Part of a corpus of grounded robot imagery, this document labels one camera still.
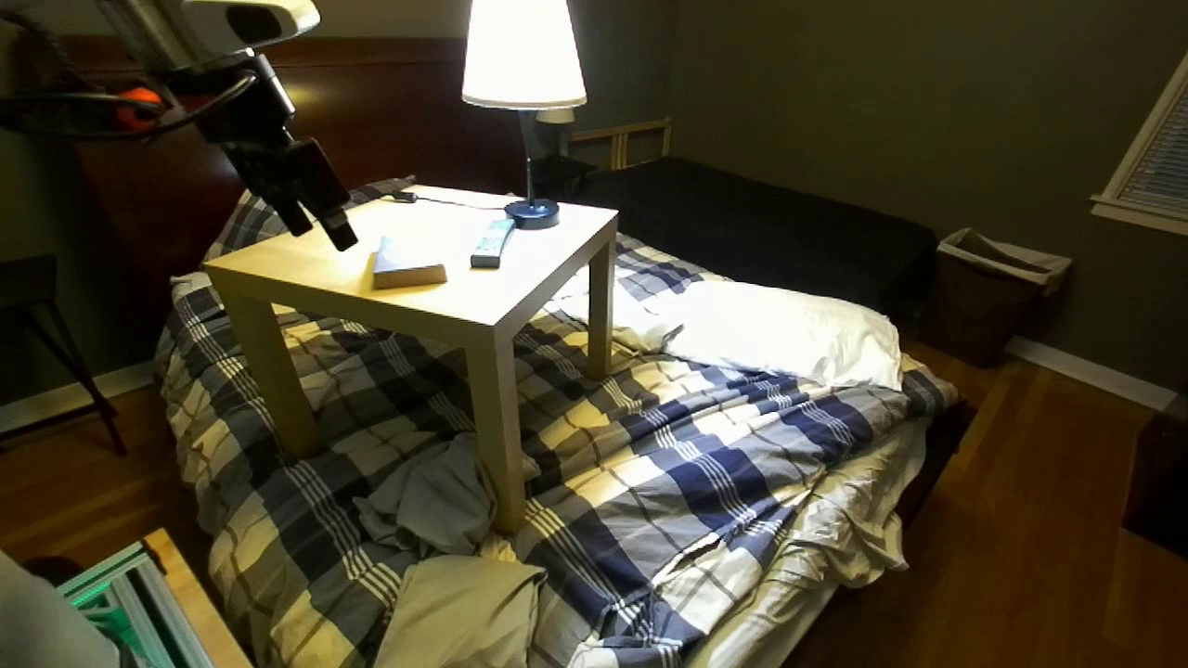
wall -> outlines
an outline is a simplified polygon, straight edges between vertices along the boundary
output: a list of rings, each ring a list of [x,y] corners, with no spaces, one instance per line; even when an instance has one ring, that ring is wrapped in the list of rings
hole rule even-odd
[[[1087,214],[1188,47],[1188,3],[682,0],[675,152],[1078,260],[1027,331],[1188,384],[1188,238]]]
[[[667,113],[672,0],[571,0],[581,19],[591,108],[581,121],[623,121]],[[440,39],[464,32],[469,0],[321,0],[315,39]],[[45,0],[33,13],[54,32],[112,32],[91,0]],[[0,98],[12,92],[0,21]],[[136,314],[114,240],[91,228],[71,181],[63,145],[0,133],[0,260],[54,251],[59,305],[91,373],[152,356],[156,326]],[[0,403],[71,384],[22,331],[0,324]]]

white side table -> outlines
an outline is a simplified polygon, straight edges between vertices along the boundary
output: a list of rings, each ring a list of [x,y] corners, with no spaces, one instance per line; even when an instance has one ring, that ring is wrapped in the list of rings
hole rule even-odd
[[[455,342],[469,352],[474,442],[493,488],[493,523],[496,531],[515,531],[523,478],[512,337],[579,269],[591,269],[585,356],[592,378],[610,373],[617,213],[559,206],[558,228],[515,230],[501,269],[474,270],[469,251],[507,196],[464,189],[419,189],[419,196],[423,206],[372,202],[354,207],[350,220],[361,246],[350,251],[333,251],[321,234],[272,238],[208,260],[208,274],[245,345],[245,363],[276,416],[284,457],[309,457],[321,439],[272,305]],[[383,234],[433,249],[448,279],[440,286],[372,290],[367,251]]]

wooden table leg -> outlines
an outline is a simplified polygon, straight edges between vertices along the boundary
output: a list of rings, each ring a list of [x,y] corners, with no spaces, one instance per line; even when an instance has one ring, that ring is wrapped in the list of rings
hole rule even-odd
[[[493,494],[493,527],[512,535],[523,523],[521,478],[521,399],[512,335],[489,331],[469,345],[474,448]]]
[[[585,337],[585,361],[591,374],[605,378],[614,361],[614,282],[617,282],[617,240],[610,238],[591,255],[591,337]]]
[[[245,363],[250,374],[258,385],[258,399],[272,413],[276,423],[276,442],[281,448],[281,457],[299,462],[310,457],[321,439],[319,439],[319,423],[309,410],[309,399],[297,384],[281,326],[276,324],[276,311],[266,300],[257,300],[250,295],[226,290],[220,286],[220,296],[226,305],[235,337],[245,349]]]

plaid comforter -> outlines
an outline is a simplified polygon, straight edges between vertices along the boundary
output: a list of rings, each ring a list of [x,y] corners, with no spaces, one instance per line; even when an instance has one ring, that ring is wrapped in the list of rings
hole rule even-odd
[[[245,202],[211,251],[278,230]],[[617,264],[637,305],[714,279],[631,238]],[[173,282],[156,361],[179,468],[258,666],[367,666],[419,557],[372,542],[357,500],[472,432],[464,363],[346,321],[281,311],[281,326],[329,442],[299,464],[278,462],[208,279]],[[902,392],[805,399],[792,374],[649,352],[591,384],[581,324],[548,308],[515,337],[515,374],[531,498],[503,551],[544,567],[534,666],[750,661],[798,596],[902,567],[891,505],[924,418],[954,401],[928,373]]]

